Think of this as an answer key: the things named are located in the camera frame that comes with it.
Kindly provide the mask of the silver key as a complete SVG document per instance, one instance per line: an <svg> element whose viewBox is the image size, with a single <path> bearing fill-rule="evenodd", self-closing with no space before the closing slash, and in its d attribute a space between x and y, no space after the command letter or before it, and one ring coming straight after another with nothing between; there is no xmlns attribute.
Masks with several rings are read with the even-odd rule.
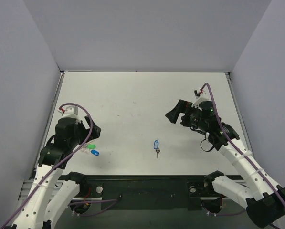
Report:
<svg viewBox="0 0 285 229"><path fill-rule="evenodd" d="M160 149L159 148L156 149L156 153L157 153L157 159L158 159L159 158L159 153L160 153Z"/></svg>

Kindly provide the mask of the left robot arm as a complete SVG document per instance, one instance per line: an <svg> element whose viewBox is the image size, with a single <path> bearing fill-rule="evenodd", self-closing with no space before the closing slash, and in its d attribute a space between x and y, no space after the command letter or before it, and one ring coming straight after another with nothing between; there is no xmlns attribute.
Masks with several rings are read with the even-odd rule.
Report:
<svg viewBox="0 0 285 229"><path fill-rule="evenodd" d="M75 114L63 114L55 134L40 152L33 184L27 198L4 223L4 229L52 229L63 210L76 196L87 193L86 176L78 172L67 175L66 184L52 197L53 189L71 157L91 140L100 137L101 128L85 116L89 127Z"/></svg>

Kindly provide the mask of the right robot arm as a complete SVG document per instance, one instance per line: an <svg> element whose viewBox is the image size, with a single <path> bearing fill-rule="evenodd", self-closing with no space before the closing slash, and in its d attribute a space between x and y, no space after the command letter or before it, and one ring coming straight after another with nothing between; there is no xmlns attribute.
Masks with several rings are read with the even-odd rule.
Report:
<svg viewBox="0 0 285 229"><path fill-rule="evenodd" d="M212 101L191 103L179 100L166 118L176 123L180 114L181 125L203 134L246 182L242 186L224 173L215 171L205 177L203 191L208 195L223 194L243 207L251 221L264 228L285 215L285 187L281 187L256 162L237 132L221 121Z"/></svg>

